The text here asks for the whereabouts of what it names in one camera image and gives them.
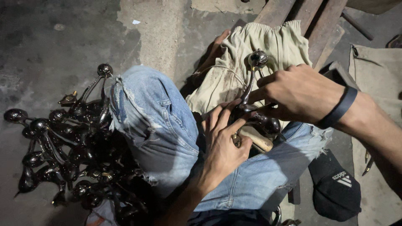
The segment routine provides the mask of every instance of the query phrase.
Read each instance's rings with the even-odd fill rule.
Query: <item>ripped jeans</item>
[[[113,126],[126,137],[134,158],[160,198],[189,176],[199,152],[193,115],[174,83],[161,72],[134,66],[111,89]],[[291,122],[286,141],[242,163],[210,192],[195,211],[275,210],[310,162],[323,152],[332,128]]]

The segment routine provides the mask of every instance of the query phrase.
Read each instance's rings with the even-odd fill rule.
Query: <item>hand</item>
[[[204,168],[197,182],[198,187],[205,195],[214,190],[223,179],[248,158],[252,145],[251,138],[240,136],[242,145],[237,148],[233,144],[232,135],[246,123],[250,115],[245,115],[228,126],[230,113],[239,103],[240,99],[237,99],[231,103],[218,105],[202,122],[207,140],[207,151]]]
[[[265,114],[283,121],[316,124],[340,101],[344,87],[300,64],[257,81],[259,89],[251,92],[249,103],[268,100],[278,108],[263,107]]]

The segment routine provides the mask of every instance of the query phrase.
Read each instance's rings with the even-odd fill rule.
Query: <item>polished metal figurine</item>
[[[262,112],[258,111],[257,107],[248,103],[248,99],[255,80],[255,72],[258,71],[260,73],[260,77],[264,77],[262,68],[267,65],[268,56],[264,51],[258,49],[249,55],[248,63],[250,64],[251,68],[250,81],[246,87],[246,90],[240,98],[240,104],[238,104],[231,113],[230,123],[235,122],[237,119],[241,118],[247,113],[255,112],[253,116],[249,118],[245,125],[252,126],[263,136],[281,136],[281,125],[279,124],[279,120],[276,118],[265,116]],[[241,146],[241,140],[238,136],[239,132],[240,130],[238,130],[236,134],[232,136],[233,142],[237,147]]]
[[[61,107],[69,107],[67,111],[51,110],[48,119],[30,118],[22,109],[4,113],[6,121],[24,126],[22,135],[30,140],[15,196],[33,191],[46,181],[59,187],[52,201],[54,206],[67,205],[68,189],[72,194],[70,201],[81,201],[85,209],[95,208],[107,198],[116,203],[117,222],[128,225],[139,219],[148,222],[156,209],[150,184],[134,161],[125,138],[118,131],[109,130],[112,118],[105,84],[113,76],[113,69],[101,64],[97,73],[96,80],[79,99],[74,91],[58,102]],[[101,79],[100,99],[87,102]],[[40,150],[35,150],[36,143]],[[82,180],[73,186],[79,177],[97,182]]]

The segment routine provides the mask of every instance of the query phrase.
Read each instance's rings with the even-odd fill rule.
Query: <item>adidas logo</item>
[[[338,178],[341,178],[341,179],[337,180],[338,183],[341,183],[341,184],[346,185],[348,187],[352,187],[352,181],[349,180],[349,176],[343,177],[345,175],[346,175],[346,172],[343,171],[343,172],[340,172],[337,175],[333,176],[332,179],[336,180]]]

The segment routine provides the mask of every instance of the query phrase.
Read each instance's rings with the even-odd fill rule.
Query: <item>left hand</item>
[[[251,115],[244,115],[228,126],[230,113],[239,103],[240,99],[237,99],[218,105],[202,122],[207,140],[207,151],[204,168],[197,182],[198,187],[205,192],[205,195],[214,190],[223,179],[248,158],[252,145],[251,138],[240,136],[242,145],[237,148],[233,144],[232,135],[246,123]]]

